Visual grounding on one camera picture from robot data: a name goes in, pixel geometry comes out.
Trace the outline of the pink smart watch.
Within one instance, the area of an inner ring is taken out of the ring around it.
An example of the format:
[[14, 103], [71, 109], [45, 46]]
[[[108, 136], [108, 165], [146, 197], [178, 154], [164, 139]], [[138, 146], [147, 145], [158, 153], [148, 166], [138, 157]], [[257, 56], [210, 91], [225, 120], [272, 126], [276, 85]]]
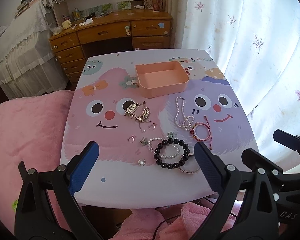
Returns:
[[194, 153], [190, 153], [188, 158], [183, 166], [179, 166], [179, 170], [185, 174], [195, 174], [200, 171], [200, 166], [195, 159]]

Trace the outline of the round pearl brooch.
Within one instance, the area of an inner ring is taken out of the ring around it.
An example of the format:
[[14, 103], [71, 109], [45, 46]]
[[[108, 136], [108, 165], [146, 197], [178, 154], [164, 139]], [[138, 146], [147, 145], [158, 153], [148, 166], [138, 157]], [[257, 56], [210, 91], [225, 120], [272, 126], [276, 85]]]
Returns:
[[140, 166], [146, 165], [145, 159], [139, 159], [139, 160], [138, 160], [138, 164], [139, 164]]

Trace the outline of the teal flower brooch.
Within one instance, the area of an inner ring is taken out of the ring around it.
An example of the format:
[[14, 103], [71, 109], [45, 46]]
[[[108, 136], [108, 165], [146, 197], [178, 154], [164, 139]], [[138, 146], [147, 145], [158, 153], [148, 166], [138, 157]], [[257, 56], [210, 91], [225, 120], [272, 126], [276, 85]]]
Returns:
[[168, 132], [167, 133], [167, 138], [168, 139], [174, 139], [175, 138], [175, 133], [174, 132]]

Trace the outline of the pink fluffy blanket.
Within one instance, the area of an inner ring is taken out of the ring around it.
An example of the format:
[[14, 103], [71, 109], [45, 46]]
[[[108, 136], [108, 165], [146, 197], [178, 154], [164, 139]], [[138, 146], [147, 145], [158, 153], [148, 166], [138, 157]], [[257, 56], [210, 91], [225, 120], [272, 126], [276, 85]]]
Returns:
[[18, 165], [23, 161], [39, 172], [59, 165], [73, 96], [60, 90], [0, 104], [0, 220], [11, 233], [23, 184]]

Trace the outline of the gold leaf hair comb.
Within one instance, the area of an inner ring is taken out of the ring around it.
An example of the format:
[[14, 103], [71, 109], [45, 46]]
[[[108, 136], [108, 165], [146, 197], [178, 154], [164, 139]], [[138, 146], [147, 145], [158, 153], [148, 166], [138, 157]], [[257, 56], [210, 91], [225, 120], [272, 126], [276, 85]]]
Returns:
[[150, 109], [147, 106], [147, 103], [143, 101], [142, 103], [133, 103], [127, 107], [125, 110], [125, 116], [130, 119], [135, 120], [138, 123], [139, 129], [142, 133], [145, 133], [146, 130], [141, 127], [141, 124], [150, 123]]

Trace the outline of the white floral curtain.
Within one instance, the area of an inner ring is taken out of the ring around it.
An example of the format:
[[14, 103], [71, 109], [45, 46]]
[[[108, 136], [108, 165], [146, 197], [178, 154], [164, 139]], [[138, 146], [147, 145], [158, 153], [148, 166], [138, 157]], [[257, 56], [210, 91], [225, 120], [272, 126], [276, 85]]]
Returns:
[[235, 91], [258, 149], [287, 173], [300, 157], [273, 141], [300, 135], [298, 0], [165, 0], [172, 46], [207, 51]]

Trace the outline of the pink plastic tray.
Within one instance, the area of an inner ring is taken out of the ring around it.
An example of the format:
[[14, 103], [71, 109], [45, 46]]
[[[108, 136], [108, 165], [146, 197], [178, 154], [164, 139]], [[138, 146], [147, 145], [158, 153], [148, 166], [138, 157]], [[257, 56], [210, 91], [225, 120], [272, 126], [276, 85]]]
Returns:
[[144, 98], [155, 98], [186, 90], [189, 75], [178, 61], [135, 66], [139, 90]]

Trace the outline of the white lace covered furniture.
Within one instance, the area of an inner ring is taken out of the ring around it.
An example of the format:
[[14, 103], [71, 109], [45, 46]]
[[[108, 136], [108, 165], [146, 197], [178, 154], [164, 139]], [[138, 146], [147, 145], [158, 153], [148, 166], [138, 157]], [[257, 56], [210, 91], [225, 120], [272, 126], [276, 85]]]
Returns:
[[41, 1], [15, 18], [0, 36], [0, 88], [8, 99], [66, 88], [68, 78], [51, 48], [53, 12]]

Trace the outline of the wooden desk with drawers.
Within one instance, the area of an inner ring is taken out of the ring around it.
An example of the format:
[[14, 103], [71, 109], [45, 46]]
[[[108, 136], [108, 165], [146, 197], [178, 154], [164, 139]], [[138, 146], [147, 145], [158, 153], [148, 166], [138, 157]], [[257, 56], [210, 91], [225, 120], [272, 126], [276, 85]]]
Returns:
[[50, 38], [63, 72], [77, 84], [89, 57], [170, 47], [172, 16], [145, 9], [112, 12], [88, 25], [70, 27]]

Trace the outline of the yellow mug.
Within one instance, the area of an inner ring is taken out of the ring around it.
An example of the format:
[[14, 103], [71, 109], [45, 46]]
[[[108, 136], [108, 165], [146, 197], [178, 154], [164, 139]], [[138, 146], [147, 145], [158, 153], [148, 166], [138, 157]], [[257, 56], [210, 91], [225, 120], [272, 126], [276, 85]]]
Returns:
[[71, 20], [66, 20], [62, 22], [63, 29], [69, 29], [72, 26]]

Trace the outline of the red patterned cup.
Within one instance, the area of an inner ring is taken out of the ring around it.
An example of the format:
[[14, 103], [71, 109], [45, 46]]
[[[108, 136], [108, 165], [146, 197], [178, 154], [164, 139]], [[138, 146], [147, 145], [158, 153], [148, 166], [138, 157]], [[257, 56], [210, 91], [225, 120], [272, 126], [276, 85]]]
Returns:
[[153, 12], [161, 11], [161, 0], [152, 0]]

